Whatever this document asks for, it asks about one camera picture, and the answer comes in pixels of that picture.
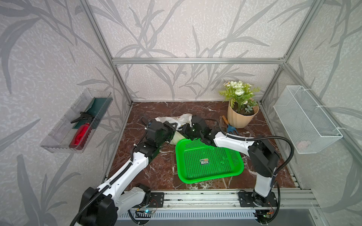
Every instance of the artificial plant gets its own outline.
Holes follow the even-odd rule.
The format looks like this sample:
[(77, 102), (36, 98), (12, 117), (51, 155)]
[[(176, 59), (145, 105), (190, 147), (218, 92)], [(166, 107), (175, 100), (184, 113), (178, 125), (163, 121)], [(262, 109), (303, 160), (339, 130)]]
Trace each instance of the artificial plant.
[(236, 113), (250, 113), (253, 110), (253, 107), (258, 105), (252, 98), (255, 96), (254, 93), (260, 92), (259, 87), (251, 90), (253, 85), (243, 83), (242, 81), (230, 81), (224, 83), (224, 86), (226, 87), (226, 90), (220, 91), (220, 95), (224, 96), (226, 101), (230, 101), (230, 107), (232, 109), (234, 109), (235, 102), (237, 103), (237, 108), (234, 109)]

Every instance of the beige flower pot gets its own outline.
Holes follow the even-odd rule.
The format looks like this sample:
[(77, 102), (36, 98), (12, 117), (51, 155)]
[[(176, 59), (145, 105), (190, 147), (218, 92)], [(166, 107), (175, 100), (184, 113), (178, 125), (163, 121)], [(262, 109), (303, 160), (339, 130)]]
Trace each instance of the beige flower pot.
[(255, 112), (254, 115), (241, 115), (236, 113), (231, 107), (229, 102), (229, 107), (227, 110), (227, 120), (229, 121), (230, 125), (235, 128), (244, 128), (249, 122), (253, 119), (253, 117), (258, 113), (259, 106), (254, 106), (253, 110)]

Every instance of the soil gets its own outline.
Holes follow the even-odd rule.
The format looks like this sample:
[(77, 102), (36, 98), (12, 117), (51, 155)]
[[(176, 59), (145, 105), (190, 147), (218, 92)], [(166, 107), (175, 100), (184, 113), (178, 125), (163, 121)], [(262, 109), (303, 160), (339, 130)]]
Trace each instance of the soil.
[(235, 102), (233, 110), (234, 110), (236, 113), (238, 113), (238, 114), (245, 115), (245, 116), (250, 116), (250, 115), (254, 115), (254, 114), (255, 114), (255, 113), (254, 113), (254, 110), (252, 110), (251, 112), (246, 112), (246, 111), (245, 111), (245, 108), (241, 108), (240, 111), (237, 112), (236, 110), (237, 110), (238, 106), (239, 106), (239, 105)]

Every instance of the white plastic bag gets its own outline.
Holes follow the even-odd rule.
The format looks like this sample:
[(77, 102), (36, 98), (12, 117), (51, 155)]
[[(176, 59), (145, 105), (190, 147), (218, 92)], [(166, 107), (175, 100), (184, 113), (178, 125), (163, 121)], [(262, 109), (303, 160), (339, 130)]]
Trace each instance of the white plastic bag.
[[(157, 117), (157, 118), (155, 118), (156, 121), (160, 121), (162, 123), (164, 123), (165, 121), (168, 121), (169, 123), (177, 123), (177, 128), (180, 128), (181, 126), (185, 125), (186, 123), (189, 123), (191, 125), (191, 119), (192, 119), (192, 114), (189, 114), (189, 113), (183, 114), (178, 117)], [(185, 139), (185, 137), (176, 131), (170, 144), (176, 145), (182, 139)]]

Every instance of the brown marble surface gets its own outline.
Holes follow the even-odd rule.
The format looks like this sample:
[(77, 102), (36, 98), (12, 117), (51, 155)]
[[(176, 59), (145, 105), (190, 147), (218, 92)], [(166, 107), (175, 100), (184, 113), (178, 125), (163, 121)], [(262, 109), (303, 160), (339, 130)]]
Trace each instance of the brown marble surface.
[[(119, 144), (116, 156), (112, 163), (109, 176), (112, 176), (129, 159), (130, 150), (133, 144), (144, 133), (144, 126), (139, 122), (141, 116), (156, 118), (159, 116), (180, 116), (184, 113), (197, 114), (203, 118), (219, 120), (220, 116), (227, 116), (227, 102), (138, 102), (133, 104), (131, 114), (128, 118), (126, 129)], [(261, 111), (243, 129), (238, 129), (241, 136), (257, 137), (270, 136), (271, 132)], [(256, 172), (249, 157), (241, 154), (244, 161), (244, 171), (238, 176), (209, 180), (195, 184), (183, 183), (177, 175), (177, 164), (175, 146), (167, 145), (160, 150), (158, 156), (141, 171), (131, 184), (131, 187), (138, 183), (149, 186), (152, 190), (172, 190), (172, 189), (243, 189), (254, 188), (256, 182)], [(281, 187), (293, 188), (294, 183), (288, 169), (282, 169), (276, 179)]]

